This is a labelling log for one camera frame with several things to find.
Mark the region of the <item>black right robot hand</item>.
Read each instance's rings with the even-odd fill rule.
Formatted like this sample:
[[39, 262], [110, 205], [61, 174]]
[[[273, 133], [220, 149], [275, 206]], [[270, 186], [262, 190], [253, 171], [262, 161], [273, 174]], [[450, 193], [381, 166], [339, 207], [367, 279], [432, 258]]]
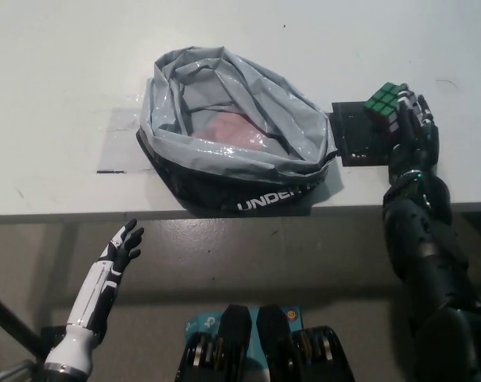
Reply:
[[440, 153], [439, 129], [423, 95], [401, 84], [397, 95], [397, 127], [389, 155], [389, 183], [412, 171], [434, 171]]

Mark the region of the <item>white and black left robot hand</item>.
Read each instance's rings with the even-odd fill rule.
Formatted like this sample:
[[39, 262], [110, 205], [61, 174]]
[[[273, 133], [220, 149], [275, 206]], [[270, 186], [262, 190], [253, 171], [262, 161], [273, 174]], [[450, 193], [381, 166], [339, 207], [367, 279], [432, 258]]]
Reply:
[[138, 245], [144, 228], [136, 225], [133, 219], [122, 226], [91, 265], [68, 317], [69, 325], [97, 335], [105, 334], [123, 274], [130, 262], [141, 254]]

